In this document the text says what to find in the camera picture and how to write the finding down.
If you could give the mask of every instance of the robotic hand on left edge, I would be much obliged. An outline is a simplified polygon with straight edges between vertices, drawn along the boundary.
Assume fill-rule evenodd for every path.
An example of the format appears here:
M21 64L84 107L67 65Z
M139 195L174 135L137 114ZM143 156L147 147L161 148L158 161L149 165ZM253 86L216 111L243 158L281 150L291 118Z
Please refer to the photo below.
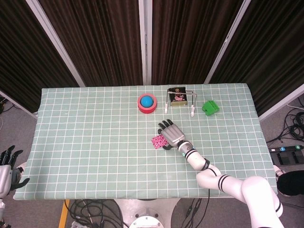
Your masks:
M162 134L169 144L163 148L177 148L193 169L200 171L196 180L202 188L220 190L247 204L252 228L284 228L278 218L283 213L283 207L266 179L253 176L239 180L222 175L186 141L185 134L171 120L163 121L159 126L158 134Z
M14 148L15 146L11 146L0 155L0 228L10 227L10 225L7 225L3 221L5 204L2 199L6 197L10 191L22 188L29 181L29 178L26 178L22 183L19 183L23 169L21 167L14 169L14 165L17 157L23 150L16 151L11 155Z

